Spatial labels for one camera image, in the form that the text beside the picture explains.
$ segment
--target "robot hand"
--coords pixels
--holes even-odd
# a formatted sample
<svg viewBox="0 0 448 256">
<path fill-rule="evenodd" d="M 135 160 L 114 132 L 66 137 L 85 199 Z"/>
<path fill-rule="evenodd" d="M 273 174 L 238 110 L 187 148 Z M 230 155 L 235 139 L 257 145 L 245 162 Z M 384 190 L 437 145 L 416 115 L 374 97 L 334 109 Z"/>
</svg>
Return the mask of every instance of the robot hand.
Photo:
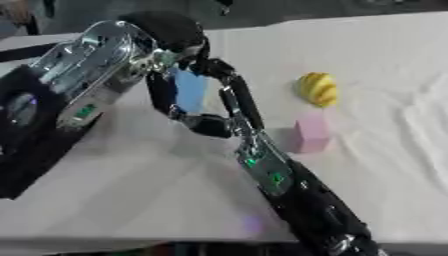
<svg viewBox="0 0 448 256">
<path fill-rule="evenodd" d="M 192 19 L 134 13 L 94 24 L 0 78 L 0 198 L 19 196 L 145 76 L 201 63 L 207 49 Z"/>
<path fill-rule="evenodd" d="M 199 118 L 201 121 L 196 124 L 203 130 L 197 132 L 194 125 L 185 121 L 190 118 L 188 114 L 175 104 L 174 80 L 160 76 L 147 79 L 154 107 L 169 118 L 186 123 L 196 133 L 221 137 L 208 132 L 213 130 L 211 127 L 219 126 L 240 137 L 237 161 L 313 255 L 385 256 L 372 240 L 366 224 L 310 170 L 275 146 L 264 132 L 263 121 L 244 79 L 219 59 L 207 60 L 202 67 L 202 75 L 221 81 L 223 88 L 219 93 L 228 117 L 215 116 L 213 125 Z"/>
</svg>

